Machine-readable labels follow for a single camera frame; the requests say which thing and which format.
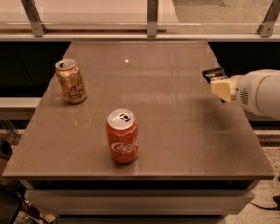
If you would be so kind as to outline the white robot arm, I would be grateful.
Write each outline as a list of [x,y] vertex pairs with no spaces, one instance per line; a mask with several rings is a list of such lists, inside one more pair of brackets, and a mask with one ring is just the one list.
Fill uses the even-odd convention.
[[245,111],[280,120],[280,70],[219,77],[210,86],[211,92],[225,102],[236,101]]

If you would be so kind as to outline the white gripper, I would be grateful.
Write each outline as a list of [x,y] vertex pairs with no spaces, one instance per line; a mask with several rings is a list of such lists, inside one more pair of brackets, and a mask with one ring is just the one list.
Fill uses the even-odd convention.
[[253,71],[245,75],[232,76],[231,80],[215,80],[211,82],[211,92],[224,102],[232,102],[236,99],[243,110],[260,115],[257,92],[265,78],[264,73]]

